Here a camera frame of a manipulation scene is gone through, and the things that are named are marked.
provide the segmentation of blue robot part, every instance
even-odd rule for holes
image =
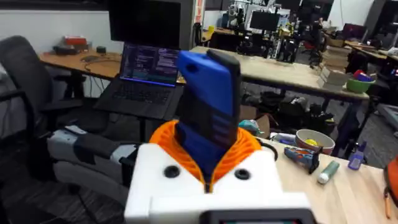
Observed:
[[[187,82],[177,140],[198,164],[206,181],[236,142],[241,72],[239,62],[219,51],[181,51],[177,67]]]

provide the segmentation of orange robot part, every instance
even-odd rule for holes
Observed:
[[[206,183],[199,166],[175,138],[175,125],[177,123],[178,121],[174,120],[161,125],[152,135],[149,142],[158,144],[165,152],[181,164],[181,166],[189,171],[189,173],[205,185]],[[238,137],[235,144],[226,152],[213,171],[210,192],[212,191],[214,183],[256,150],[261,150],[261,145],[257,140],[246,130],[238,128]]]

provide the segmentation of black screw hole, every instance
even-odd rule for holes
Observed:
[[[180,169],[177,166],[168,166],[164,170],[164,175],[167,178],[176,178],[180,175]]]
[[[235,177],[239,180],[249,180],[250,173],[246,169],[238,169],[235,171]]]
[[[190,73],[195,73],[195,72],[198,71],[198,68],[197,68],[196,65],[189,64],[189,65],[187,65],[187,70],[188,70],[188,72],[190,72]]]

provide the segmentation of small bottle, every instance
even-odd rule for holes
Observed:
[[[365,148],[366,148],[366,141],[364,141],[362,145],[358,147],[358,150],[351,155],[351,157],[349,158],[348,168],[352,170],[359,170],[364,158],[363,151],[365,150]]]
[[[329,165],[321,172],[318,176],[318,182],[320,184],[326,184],[336,173],[340,164],[336,161],[331,161]]]

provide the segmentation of green bowl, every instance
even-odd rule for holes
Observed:
[[[362,81],[358,81],[358,80],[350,78],[347,81],[347,90],[352,91],[354,93],[364,93],[375,82],[376,82],[375,80],[373,82],[362,82]]]

